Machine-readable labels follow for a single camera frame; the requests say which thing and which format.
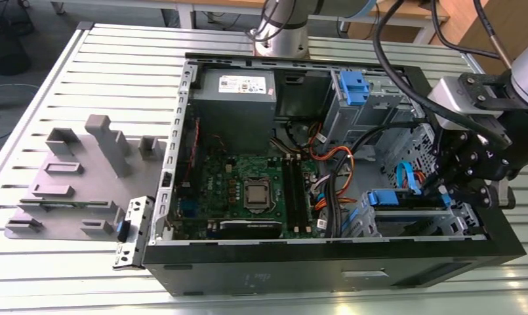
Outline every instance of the chip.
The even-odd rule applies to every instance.
[[[270,178],[250,177],[244,180],[244,208],[259,214],[270,210]]]

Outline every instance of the slotted metal table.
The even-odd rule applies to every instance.
[[[420,66],[431,84],[479,71],[448,49],[387,43],[395,64]],[[0,312],[106,314],[528,314],[528,255],[427,289],[174,298],[148,271],[111,270],[115,244],[10,240],[3,229],[46,156],[54,127],[86,133],[90,114],[108,115],[128,138],[166,137],[184,53],[251,54],[243,33],[96,24],[78,30],[0,151]],[[310,39],[312,59],[376,62],[371,42]],[[528,167],[512,182],[507,211],[528,252]]]

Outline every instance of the floor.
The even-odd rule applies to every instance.
[[[80,21],[138,26],[164,26],[162,12],[158,9],[68,3],[64,6],[67,13],[63,16],[58,16],[48,2],[36,0],[30,0],[30,2],[31,7],[27,12],[36,30],[32,34],[20,37],[20,41],[32,59],[32,67],[20,75],[11,77],[0,76],[0,84],[42,84]],[[230,31],[240,32],[254,28],[259,23],[258,16],[242,15],[234,24],[236,17],[236,14],[226,14],[215,17],[219,21],[218,23],[210,24],[206,15],[199,12],[198,28],[206,30],[222,30],[226,28]],[[332,21],[311,20],[308,22],[308,28],[310,35],[312,36],[338,37],[336,23]],[[0,136],[6,135],[14,129],[34,94],[35,89],[31,87],[16,86],[0,88]],[[6,139],[7,137],[0,139],[0,149]]]

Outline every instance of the sticker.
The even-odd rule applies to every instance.
[[[318,221],[316,221],[316,228],[319,228],[319,229],[322,229],[322,230],[326,230],[326,225],[327,225],[327,221],[326,220],[323,220],[323,219],[319,219]]]
[[[267,92],[266,77],[223,75],[219,78],[219,93],[266,94]]]
[[[322,133],[318,133],[318,134],[316,134],[316,139],[318,139],[322,143],[324,143],[324,142],[326,142],[326,135],[323,135]]]

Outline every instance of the trash bin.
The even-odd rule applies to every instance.
[[[0,75],[15,75],[28,70],[31,61],[10,23],[0,17]]]
[[[27,9],[16,0],[0,0],[0,17],[6,18],[15,34],[27,35],[35,31]]]

